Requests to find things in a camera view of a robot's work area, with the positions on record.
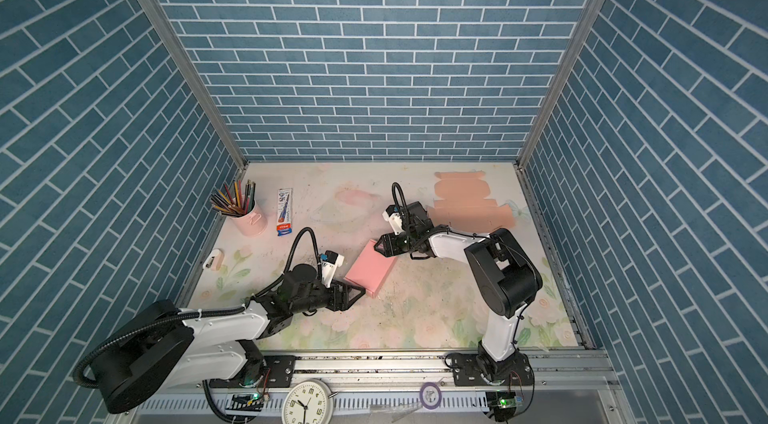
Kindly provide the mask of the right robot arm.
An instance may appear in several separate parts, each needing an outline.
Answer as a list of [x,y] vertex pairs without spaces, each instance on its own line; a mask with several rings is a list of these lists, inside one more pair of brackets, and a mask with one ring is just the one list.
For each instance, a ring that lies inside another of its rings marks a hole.
[[510,231],[499,228],[489,234],[469,234],[434,225],[418,202],[390,205],[382,217],[392,232],[377,240],[376,252],[384,257],[407,254],[413,260],[445,258],[466,264],[489,309],[475,363],[458,366],[456,383],[477,370],[489,383],[532,387],[533,369],[519,350],[518,332],[543,279]]

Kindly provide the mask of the pink cardboard box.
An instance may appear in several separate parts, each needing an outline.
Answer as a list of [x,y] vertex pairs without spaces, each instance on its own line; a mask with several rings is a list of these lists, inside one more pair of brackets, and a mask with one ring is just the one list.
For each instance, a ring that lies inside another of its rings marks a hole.
[[344,276],[346,283],[363,287],[371,298],[378,296],[397,260],[377,252],[375,244],[373,239],[366,244]]

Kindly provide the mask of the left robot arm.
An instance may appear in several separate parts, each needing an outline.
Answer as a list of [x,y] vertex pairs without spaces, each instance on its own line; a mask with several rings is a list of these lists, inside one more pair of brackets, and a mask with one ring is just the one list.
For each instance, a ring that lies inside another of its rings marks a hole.
[[85,355],[72,379],[99,390],[111,414],[179,385],[263,388],[271,372],[258,341],[287,328],[297,314],[347,311],[365,293],[338,280],[325,284],[315,267],[300,264],[236,307],[183,310],[157,301]]

